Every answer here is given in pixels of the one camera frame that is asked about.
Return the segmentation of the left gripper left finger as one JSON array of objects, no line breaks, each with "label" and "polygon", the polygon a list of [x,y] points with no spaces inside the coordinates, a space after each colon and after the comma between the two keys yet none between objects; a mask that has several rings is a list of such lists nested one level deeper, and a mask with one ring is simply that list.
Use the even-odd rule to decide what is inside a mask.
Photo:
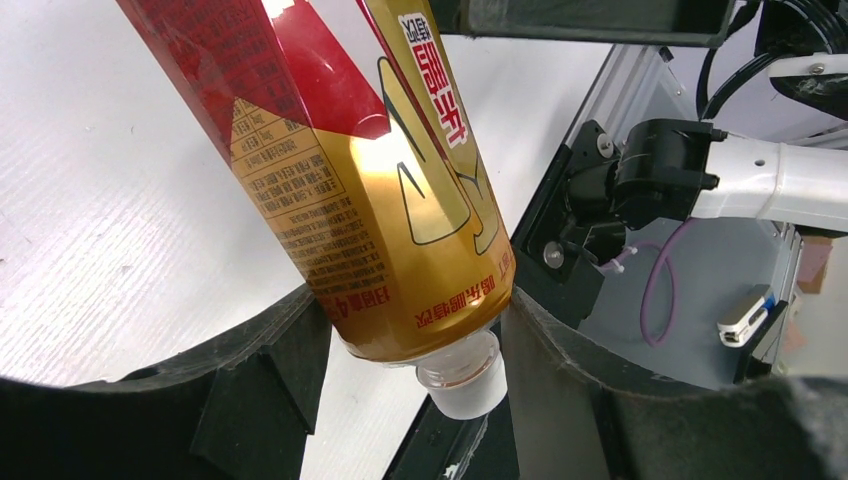
[{"label": "left gripper left finger", "polygon": [[5,479],[296,479],[332,328],[299,287],[116,382],[1,383]]}]

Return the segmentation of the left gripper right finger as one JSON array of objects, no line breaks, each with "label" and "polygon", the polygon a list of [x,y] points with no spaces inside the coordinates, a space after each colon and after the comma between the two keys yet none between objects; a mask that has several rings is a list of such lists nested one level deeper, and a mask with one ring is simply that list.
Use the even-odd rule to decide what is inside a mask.
[{"label": "left gripper right finger", "polygon": [[847,384],[771,376],[722,390],[667,379],[515,289],[501,320],[524,479],[843,479]]}]

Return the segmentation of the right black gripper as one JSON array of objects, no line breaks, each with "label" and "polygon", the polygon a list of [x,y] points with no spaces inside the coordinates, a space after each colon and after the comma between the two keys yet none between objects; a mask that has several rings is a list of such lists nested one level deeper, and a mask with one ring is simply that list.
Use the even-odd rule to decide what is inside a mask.
[{"label": "right black gripper", "polygon": [[[844,1],[434,1],[440,31],[503,37],[702,47],[696,111],[713,119],[761,72],[782,96],[847,117],[847,4]],[[716,53],[759,22],[751,60],[708,91]]]}]

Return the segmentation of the amber tea bottle red label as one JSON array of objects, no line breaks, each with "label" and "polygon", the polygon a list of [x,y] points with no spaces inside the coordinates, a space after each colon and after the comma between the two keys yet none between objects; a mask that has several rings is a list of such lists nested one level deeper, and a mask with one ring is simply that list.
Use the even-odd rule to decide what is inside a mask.
[{"label": "amber tea bottle red label", "polygon": [[497,407],[516,261],[430,3],[120,7],[347,350]]}]

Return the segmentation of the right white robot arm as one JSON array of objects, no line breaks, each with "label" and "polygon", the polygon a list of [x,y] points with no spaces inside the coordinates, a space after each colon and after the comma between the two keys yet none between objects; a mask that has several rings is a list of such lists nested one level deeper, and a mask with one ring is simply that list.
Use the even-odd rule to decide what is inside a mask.
[{"label": "right white robot arm", "polygon": [[756,14],[755,56],[713,94],[701,75],[692,120],[633,126],[622,143],[585,121],[562,146],[516,243],[550,270],[609,267],[629,230],[657,219],[751,218],[841,237],[847,232],[847,156],[736,135],[714,119],[760,72],[777,91],[847,114],[847,5],[843,1],[438,1],[440,29],[467,37],[703,47],[709,55]]}]

